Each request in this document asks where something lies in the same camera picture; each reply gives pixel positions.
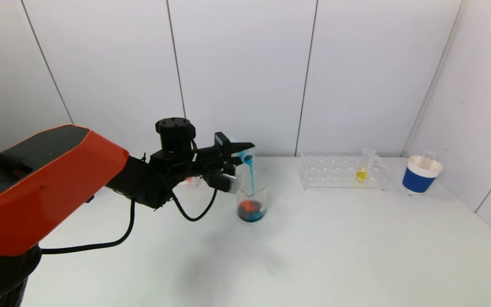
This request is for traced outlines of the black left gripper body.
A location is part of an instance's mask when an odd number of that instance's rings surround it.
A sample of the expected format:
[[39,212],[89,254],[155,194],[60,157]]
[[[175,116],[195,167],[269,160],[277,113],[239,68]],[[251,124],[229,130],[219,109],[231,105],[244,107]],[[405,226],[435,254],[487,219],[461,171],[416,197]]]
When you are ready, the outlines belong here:
[[197,151],[197,163],[200,165],[221,164],[231,158],[230,140],[223,132],[214,134],[212,146],[199,148]]

